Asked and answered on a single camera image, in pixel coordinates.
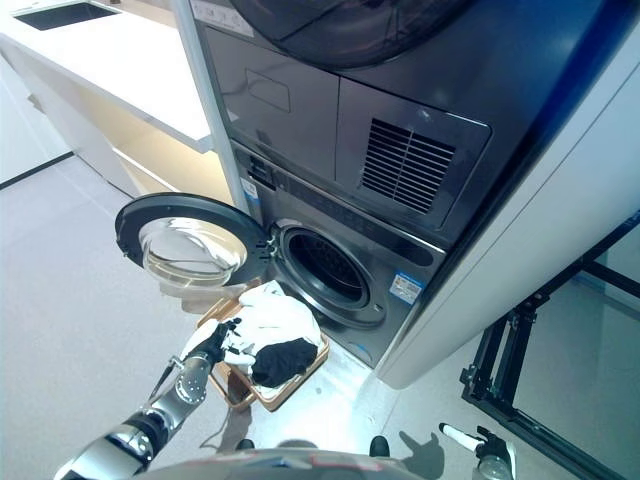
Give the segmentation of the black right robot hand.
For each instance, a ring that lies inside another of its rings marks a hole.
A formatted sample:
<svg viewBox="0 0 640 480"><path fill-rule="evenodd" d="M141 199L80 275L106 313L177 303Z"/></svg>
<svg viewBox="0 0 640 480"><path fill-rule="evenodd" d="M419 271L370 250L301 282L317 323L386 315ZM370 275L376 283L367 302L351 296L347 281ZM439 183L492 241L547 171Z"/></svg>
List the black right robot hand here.
<svg viewBox="0 0 640 480"><path fill-rule="evenodd" d="M493 456L504 461L511 469L516 467L513 443L503 440L486 427L478 425L475 434L466 433L445 422L441 422L438 428L446 437L474 453L479 460Z"/></svg>

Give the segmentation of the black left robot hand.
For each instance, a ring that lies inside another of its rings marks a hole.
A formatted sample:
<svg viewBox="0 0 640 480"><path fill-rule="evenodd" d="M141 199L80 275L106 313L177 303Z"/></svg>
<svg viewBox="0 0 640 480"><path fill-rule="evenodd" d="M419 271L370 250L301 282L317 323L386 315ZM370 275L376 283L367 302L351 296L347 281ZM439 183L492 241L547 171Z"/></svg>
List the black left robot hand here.
<svg viewBox="0 0 640 480"><path fill-rule="evenodd" d="M239 318L218 322L211 335L195 347L195 352L205 355L213 365L221 362L225 355L223 343L227 335L233 333L240 323Z"/></svg>

